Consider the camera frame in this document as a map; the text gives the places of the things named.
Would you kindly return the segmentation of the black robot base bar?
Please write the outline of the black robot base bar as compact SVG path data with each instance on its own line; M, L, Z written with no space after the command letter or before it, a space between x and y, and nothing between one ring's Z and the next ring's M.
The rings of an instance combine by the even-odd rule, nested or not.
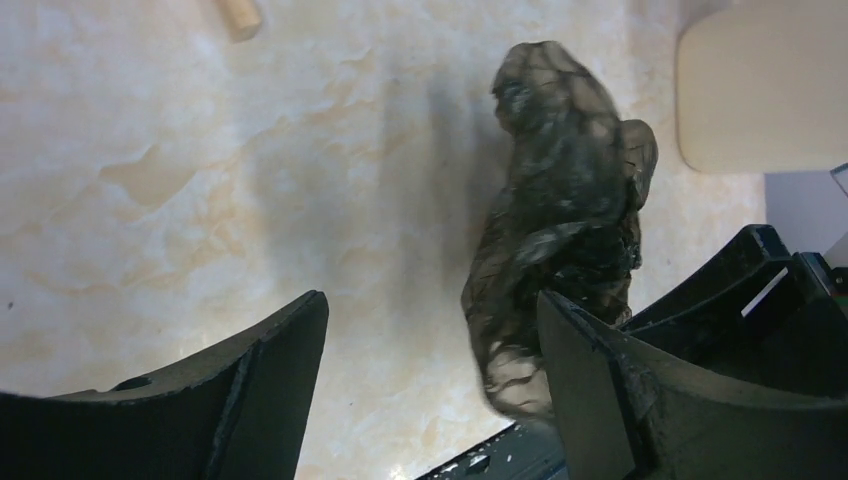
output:
M565 455L549 427L515 423L418 480L566 480Z

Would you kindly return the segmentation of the dark translucent trash bag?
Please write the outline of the dark translucent trash bag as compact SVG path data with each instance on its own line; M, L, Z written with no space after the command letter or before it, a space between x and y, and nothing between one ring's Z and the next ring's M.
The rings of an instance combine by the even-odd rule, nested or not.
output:
M611 326L631 318L639 213L658 146L652 128L622 119L602 83L556 41L513 46L491 92L513 149L461 307L491 408L550 422L538 296L556 292Z

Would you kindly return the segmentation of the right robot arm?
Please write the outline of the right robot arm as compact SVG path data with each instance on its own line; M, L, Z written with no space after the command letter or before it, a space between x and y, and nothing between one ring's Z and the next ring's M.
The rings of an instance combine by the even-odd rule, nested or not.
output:
M843 479L847 271L744 227L618 327L539 295L572 479Z

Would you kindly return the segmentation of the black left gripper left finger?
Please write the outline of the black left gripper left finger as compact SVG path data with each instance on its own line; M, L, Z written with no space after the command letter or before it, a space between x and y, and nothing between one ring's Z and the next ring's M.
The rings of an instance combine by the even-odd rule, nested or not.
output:
M329 319L309 291L107 391L1 396L5 479L291 479Z

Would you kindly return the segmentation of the cream plastic trash bin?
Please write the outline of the cream plastic trash bin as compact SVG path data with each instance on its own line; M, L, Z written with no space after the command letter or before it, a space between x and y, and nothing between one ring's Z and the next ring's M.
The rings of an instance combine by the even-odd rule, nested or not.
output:
M676 56L676 123L696 171L847 161L847 4L745 1L694 22Z

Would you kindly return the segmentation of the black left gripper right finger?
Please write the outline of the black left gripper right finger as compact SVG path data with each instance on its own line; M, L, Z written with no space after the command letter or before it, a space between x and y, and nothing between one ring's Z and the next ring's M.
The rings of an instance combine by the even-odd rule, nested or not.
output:
M545 292L538 328L572 479L843 479L847 402L679 359Z

